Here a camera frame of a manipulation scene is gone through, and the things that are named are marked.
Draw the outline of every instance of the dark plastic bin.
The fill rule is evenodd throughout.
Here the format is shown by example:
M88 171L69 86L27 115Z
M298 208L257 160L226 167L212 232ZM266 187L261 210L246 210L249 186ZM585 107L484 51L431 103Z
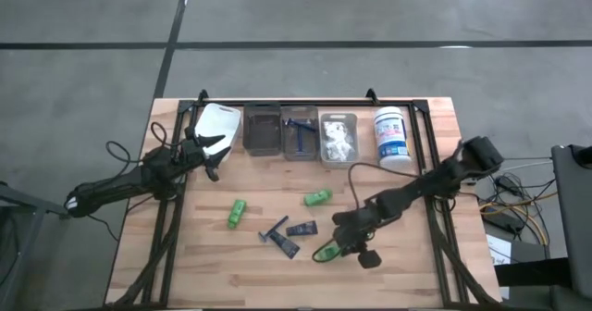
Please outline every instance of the dark plastic bin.
M251 156L275 156L281 153L279 103L255 102L243 110L242 145Z

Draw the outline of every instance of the wire bundle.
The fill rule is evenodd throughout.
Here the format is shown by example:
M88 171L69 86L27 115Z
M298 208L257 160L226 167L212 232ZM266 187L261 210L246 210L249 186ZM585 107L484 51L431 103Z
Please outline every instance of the wire bundle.
M545 219L540 215L542 209L540 208L540 205L537 202L540 200L549 199L550 197L557 194L557 192L544 194L544 192L555 182L555 180L554 179L549 180L549 181L547 181L543 184L540 184L540 185L523 186L520 178L518 178L516 175L514 175L512 173L506 172L506 173L502 174L501 176L512 180L517 185L516 191L521 195L521 196L519 196L521 198L521 201L515 202L515 203L508 203L508 202L504 201L500 195L503 193L506 193L507 191L500 190L498 185L496 185L495 181L493 180L493 178L489 178L492 182L495 193L491 197L489 197L488 199L482 199L482 198L478 197L476 194L473 194L474 196L477 197L477 199L479 200L479 203L481 204L481 206L479 206L479 209L481 210L481 215L482 216L499 215L505 211L510 211L518 219L520 219L523 222L523 228L528 228L533 233L533 235L535 236L535 238L539 244L543 244L543 245L548 246L549 242L550 242L549 231L547 229L547 224L545 222ZM527 191L527 189L530 189L530 188L541 188L541 187L543 188L543 190L540 191L534 197L531 196ZM529 206L531 206L531 205L533 205L536 210L536 214L533 216L529 213ZM485 212L483 210L483 209L486 209L486 208L492 207L492 206L500 207L500 209L493 211L493 212ZM540 218L540 222L542 223L542 226L543 226L542 229L541 229L540 225L538 224L538 222L535 220L536 217ZM516 239L516 238L522 240L519 233L514 234L514 239Z

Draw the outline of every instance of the blue tube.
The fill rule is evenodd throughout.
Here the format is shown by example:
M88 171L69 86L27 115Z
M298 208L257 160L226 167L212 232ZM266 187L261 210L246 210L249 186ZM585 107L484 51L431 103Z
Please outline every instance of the blue tube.
M300 247L296 245L293 241L289 240L288 238L282 236L277 231L271 232L269 235L272 241L276 243L277 246L288 256L288 258L293 259L294 256L300 251Z
M316 229L316 222L310 221L303 224L299 224L294 227L287 227L286 234L288 236L307 236L312 234L317 234L318 230Z

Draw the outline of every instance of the clear plastic bin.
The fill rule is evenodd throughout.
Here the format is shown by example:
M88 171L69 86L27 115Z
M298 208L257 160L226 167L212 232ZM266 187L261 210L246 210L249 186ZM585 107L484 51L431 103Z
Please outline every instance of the clear plastic bin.
M310 161L318 158L318 110L315 106L281 107L281 126L287 160Z
M279 103L245 104L242 145L251 156L275 156L281 153Z
M325 168L348 168L358 161L358 117L353 113L321 116L321 162Z

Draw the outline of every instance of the white jar with blue label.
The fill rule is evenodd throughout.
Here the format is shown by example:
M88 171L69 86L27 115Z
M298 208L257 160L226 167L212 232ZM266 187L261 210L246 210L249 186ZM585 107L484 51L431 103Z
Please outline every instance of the white jar with blue label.
M407 146L405 122L398 107L387 106L374 115L378 164L382 168L408 168L411 156Z

